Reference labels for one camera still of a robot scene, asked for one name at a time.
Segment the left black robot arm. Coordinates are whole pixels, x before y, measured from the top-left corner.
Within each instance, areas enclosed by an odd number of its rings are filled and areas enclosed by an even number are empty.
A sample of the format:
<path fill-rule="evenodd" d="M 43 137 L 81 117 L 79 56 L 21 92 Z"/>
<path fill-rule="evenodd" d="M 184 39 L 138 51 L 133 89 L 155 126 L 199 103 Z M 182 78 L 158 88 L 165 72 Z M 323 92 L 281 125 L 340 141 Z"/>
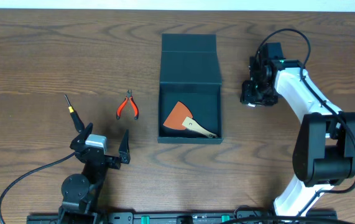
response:
<path fill-rule="evenodd" d="M 90 123 L 70 144 L 75 157 L 85 166 L 80 174 L 72 174 L 63 181 L 63 200 L 57 220 L 59 224 L 107 223 L 108 215 L 97 209 L 107 171 L 120 169 L 122 164 L 130 163 L 129 131 L 124 133 L 119 155 L 109 156 L 106 154 L 107 138 L 93 134 L 92 130 Z"/>

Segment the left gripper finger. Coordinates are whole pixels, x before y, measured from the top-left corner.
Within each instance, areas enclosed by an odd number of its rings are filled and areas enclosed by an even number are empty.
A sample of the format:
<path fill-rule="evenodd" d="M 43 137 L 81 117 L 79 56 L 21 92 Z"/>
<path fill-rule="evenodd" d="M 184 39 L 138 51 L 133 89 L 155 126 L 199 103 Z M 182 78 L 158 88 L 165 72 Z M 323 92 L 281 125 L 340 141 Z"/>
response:
<path fill-rule="evenodd" d="M 89 123 L 87 127 L 82 130 L 82 132 L 77 135 L 76 142 L 79 144 L 84 144 L 85 141 L 88 139 L 88 136 L 92 133 L 93 130 L 93 123 Z"/>
<path fill-rule="evenodd" d="M 119 145 L 119 153 L 130 153 L 129 150 L 129 130 L 127 129 L 124 133 L 122 141 Z"/>

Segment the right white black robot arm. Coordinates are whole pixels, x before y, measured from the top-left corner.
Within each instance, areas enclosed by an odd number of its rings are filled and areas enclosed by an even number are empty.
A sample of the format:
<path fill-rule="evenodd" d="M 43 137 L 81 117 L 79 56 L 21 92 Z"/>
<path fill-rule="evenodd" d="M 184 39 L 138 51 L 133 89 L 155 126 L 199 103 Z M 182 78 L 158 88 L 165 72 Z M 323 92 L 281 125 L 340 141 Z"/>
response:
<path fill-rule="evenodd" d="M 294 175 L 273 202 L 277 216 L 304 217 L 324 194 L 355 176 L 355 113 L 334 105 L 310 79 L 304 64 L 287 60 L 279 43 L 262 44 L 250 58 L 241 103 L 272 106 L 284 98 L 300 122 Z"/>

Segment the orange scraper wooden handle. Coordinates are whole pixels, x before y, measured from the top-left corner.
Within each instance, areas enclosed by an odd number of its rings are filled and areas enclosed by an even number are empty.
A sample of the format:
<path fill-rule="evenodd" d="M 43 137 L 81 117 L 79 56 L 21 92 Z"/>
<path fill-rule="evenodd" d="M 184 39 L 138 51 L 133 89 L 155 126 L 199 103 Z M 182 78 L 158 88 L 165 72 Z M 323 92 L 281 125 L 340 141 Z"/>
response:
<path fill-rule="evenodd" d="M 173 110 L 167 116 L 163 123 L 166 128 L 174 130 L 189 130 L 202 134 L 208 138 L 218 138 L 218 136 L 199 125 L 194 119 L 191 111 L 181 102 L 178 101 Z"/>

